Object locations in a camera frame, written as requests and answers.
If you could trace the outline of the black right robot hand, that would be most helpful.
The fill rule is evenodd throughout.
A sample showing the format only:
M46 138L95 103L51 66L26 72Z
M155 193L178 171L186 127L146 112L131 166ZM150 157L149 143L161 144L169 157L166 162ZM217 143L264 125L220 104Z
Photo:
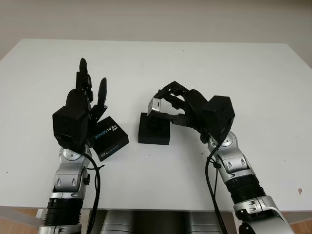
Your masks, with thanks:
M173 108L182 109L184 114L162 113L160 111L162 99L171 103ZM207 103L208 101L199 91L188 90L178 82L173 81L154 95L149 103L147 115L168 120L175 125L193 128L200 133L201 140L206 143L209 132L202 109Z

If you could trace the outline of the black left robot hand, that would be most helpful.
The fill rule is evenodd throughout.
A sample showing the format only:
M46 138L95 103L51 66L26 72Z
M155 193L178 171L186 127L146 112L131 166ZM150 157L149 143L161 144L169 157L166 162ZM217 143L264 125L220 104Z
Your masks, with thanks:
M104 112L107 97L107 78L103 78L99 85L97 104L91 106L94 100L91 76L88 74L86 59L79 63L79 71L76 73L76 87L67 96L65 106L70 112L69 133L71 147L82 150L86 144L91 145L91 134Z

